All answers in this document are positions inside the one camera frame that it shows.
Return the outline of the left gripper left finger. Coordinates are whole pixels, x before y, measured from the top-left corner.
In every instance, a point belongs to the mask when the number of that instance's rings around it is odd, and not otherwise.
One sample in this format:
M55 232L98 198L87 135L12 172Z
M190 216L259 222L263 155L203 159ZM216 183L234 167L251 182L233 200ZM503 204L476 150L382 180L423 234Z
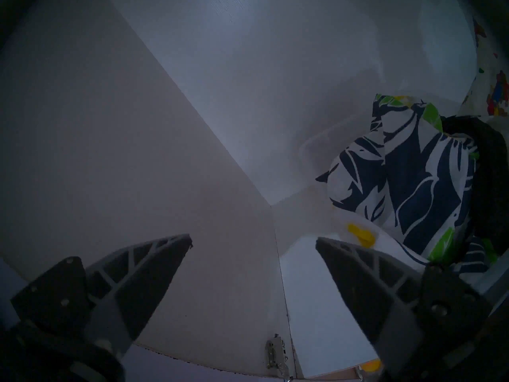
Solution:
M168 236L118 249L85 268L92 307L85 338L123 358L191 248L189 234Z

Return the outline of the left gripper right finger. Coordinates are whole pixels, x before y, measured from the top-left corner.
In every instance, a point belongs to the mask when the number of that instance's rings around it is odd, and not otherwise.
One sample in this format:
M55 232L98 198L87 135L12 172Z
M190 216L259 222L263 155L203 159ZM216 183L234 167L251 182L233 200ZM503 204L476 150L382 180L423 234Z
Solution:
M318 237L316 251L392 380L414 380L424 343L416 307L422 274L375 249Z

